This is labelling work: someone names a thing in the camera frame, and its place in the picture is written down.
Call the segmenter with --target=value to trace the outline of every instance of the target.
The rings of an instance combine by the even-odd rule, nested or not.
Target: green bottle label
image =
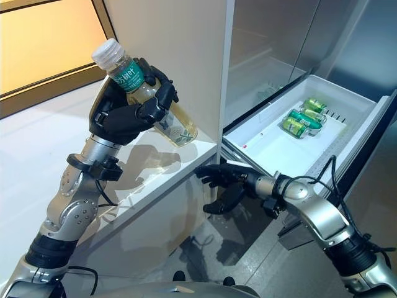
[[[132,61],[121,73],[115,75],[113,79],[126,92],[138,89],[144,82],[143,72],[135,61]]]

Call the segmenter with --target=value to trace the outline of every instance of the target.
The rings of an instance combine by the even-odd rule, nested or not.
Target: refrigerator
[[[100,2],[127,52],[144,56],[174,80],[179,104],[199,128],[198,137],[216,144],[209,163],[222,157],[269,176],[276,171],[317,176],[336,155],[337,183],[345,196],[397,110],[394,1]],[[373,21],[378,31],[368,29],[366,15],[373,13],[383,16]],[[369,38],[357,43],[363,30]],[[380,35],[374,45],[370,37]],[[377,48],[383,47],[380,56]],[[364,52],[377,71],[372,73],[373,65],[362,71]],[[344,79],[357,64],[365,79]],[[363,86],[375,80],[372,75],[379,81],[379,73],[388,78],[387,88],[366,92]],[[280,123],[309,97],[327,105],[327,122],[314,137],[297,139]],[[330,183],[330,170],[323,181]],[[323,187],[316,185],[315,191],[337,204]],[[208,189],[203,192],[215,199]],[[279,236],[285,247],[310,241],[297,219],[289,216],[284,224]]]
[[[345,196],[397,109],[396,12],[393,1],[236,0],[222,157],[269,176],[317,177],[336,155]],[[320,133],[285,133],[284,117],[309,98],[328,107]],[[323,181],[331,185],[329,171]],[[285,248],[311,240],[296,217],[285,219]]]

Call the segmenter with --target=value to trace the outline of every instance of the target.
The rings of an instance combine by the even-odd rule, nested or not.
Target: bottle cap
[[[124,56],[124,53],[122,46],[114,38],[110,38],[92,53],[91,58],[99,68],[109,70]]]

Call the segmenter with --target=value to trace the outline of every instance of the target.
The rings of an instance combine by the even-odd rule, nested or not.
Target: refrigerator drawer
[[[297,139],[280,128],[282,119],[308,97],[327,105],[327,122],[314,137]],[[309,76],[223,136],[224,146],[266,174],[317,176],[331,155],[337,156],[341,176],[374,130],[392,97],[378,103]],[[323,176],[331,178],[330,171]]]

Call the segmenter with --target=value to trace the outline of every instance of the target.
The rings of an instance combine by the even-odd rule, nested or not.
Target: wooden window frame
[[[13,0],[1,5],[0,14],[54,1],[59,0]],[[103,1],[91,0],[91,2],[106,38],[116,38]],[[90,63],[8,93],[0,94],[0,119],[103,79],[105,75],[105,71],[101,70],[95,63]]]

